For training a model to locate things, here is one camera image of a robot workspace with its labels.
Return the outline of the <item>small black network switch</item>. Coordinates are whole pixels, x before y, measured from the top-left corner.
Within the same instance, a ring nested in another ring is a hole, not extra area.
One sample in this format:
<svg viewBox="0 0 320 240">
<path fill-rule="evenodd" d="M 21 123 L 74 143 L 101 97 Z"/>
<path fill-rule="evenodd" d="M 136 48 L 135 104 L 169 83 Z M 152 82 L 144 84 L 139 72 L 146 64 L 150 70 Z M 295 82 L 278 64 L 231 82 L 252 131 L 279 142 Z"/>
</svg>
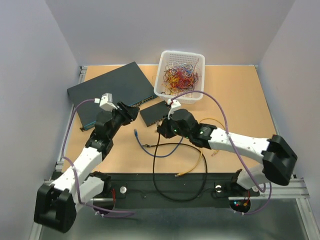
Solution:
<svg viewBox="0 0 320 240">
<path fill-rule="evenodd" d="M 150 127 L 168 116 L 169 107 L 165 101 L 161 101 L 143 110 L 140 110 L 139 113 L 145 125 Z"/>
</svg>

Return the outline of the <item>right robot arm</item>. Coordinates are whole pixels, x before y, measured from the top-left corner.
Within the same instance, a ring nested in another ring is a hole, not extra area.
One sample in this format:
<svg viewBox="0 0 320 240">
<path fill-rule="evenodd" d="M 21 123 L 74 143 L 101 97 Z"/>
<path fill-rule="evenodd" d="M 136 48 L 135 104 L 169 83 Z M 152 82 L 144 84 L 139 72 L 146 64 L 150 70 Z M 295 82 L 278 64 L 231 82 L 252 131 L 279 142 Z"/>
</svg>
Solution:
<svg viewBox="0 0 320 240">
<path fill-rule="evenodd" d="M 232 177 L 230 189 L 235 195 L 267 182 L 288 186 L 298 159 L 280 135 L 257 138 L 227 132 L 215 125 L 198 122 L 186 109 L 165 117 L 156 131 L 166 139 L 180 136 L 199 148 L 235 153 L 258 162 L 252 168 L 238 170 Z"/>
</svg>

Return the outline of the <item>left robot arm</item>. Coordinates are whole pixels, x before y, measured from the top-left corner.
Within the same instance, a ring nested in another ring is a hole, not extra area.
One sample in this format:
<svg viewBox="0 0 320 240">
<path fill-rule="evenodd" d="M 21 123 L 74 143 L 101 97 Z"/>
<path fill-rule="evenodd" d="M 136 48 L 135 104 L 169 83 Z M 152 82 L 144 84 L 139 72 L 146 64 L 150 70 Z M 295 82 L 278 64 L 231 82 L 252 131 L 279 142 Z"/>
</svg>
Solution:
<svg viewBox="0 0 320 240">
<path fill-rule="evenodd" d="M 61 233 L 71 229 L 77 213 L 84 206 L 98 210 L 102 216 L 111 213 L 112 218 L 125 218 L 134 214 L 132 211 L 101 208 L 89 202 L 97 195 L 106 197 L 111 193 L 108 177 L 104 173 L 92 173 L 92 170 L 111 151 L 113 137 L 120 127 L 135 121 L 140 109 L 123 102 L 113 104 L 106 96 L 92 98 L 88 102 L 102 109 L 96 117 L 88 141 L 75 161 L 62 156 L 62 159 L 69 162 L 69 168 L 50 184 L 42 184 L 36 194 L 34 222 Z"/>
</svg>

